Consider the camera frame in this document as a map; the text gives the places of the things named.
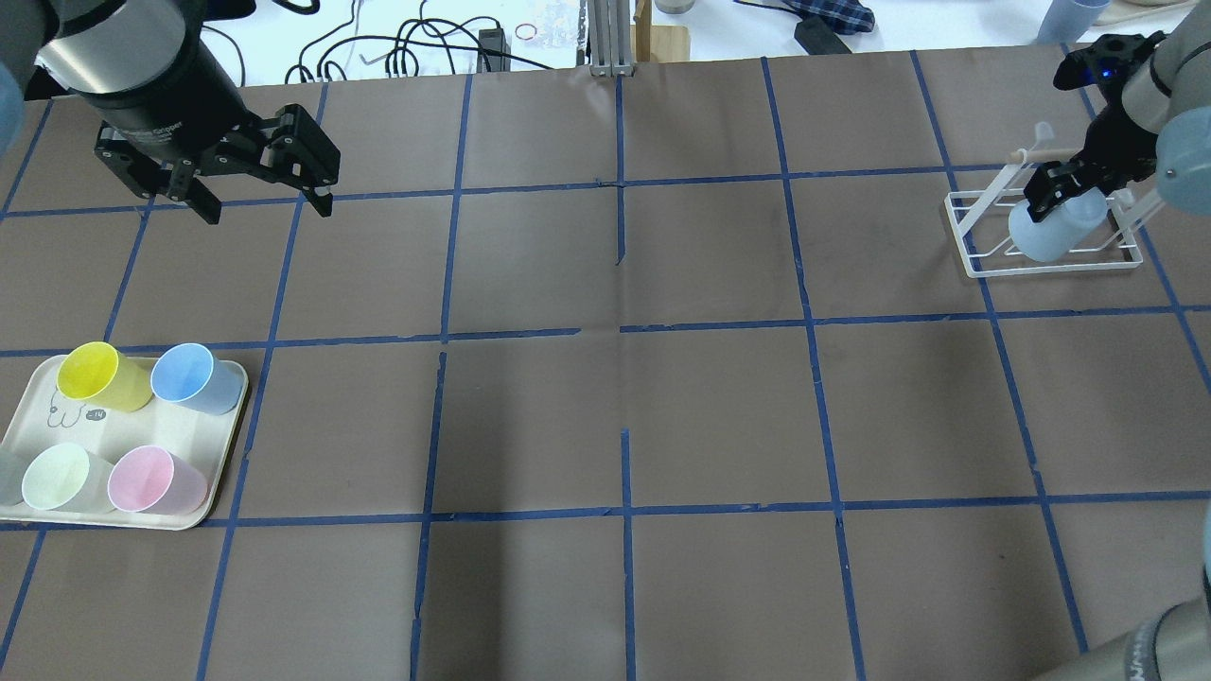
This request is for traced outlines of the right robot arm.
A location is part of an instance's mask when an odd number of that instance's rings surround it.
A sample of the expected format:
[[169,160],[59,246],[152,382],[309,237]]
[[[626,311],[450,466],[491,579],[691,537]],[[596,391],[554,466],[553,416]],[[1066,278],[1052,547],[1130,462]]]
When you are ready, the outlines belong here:
[[[1150,55],[1127,61],[1103,36],[1064,58],[1054,86],[1095,82],[1103,111],[1067,161],[1048,161],[1010,212],[1012,244],[1028,258],[1055,261],[1103,219],[1109,194],[1154,178],[1163,204],[1209,213],[1209,4],[1199,1]],[[1064,663],[1046,680],[1206,680],[1209,593],[1144,620]]]

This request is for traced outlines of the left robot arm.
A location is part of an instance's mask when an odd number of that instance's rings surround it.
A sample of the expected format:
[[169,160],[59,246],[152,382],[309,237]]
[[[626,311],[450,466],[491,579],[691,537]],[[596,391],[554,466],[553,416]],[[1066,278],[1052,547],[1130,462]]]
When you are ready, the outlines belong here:
[[94,156],[137,198],[220,219],[206,177],[289,185],[328,218],[342,153],[303,105],[262,118],[202,42],[203,1],[5,1],[2,148],[38,65],[96,109]]

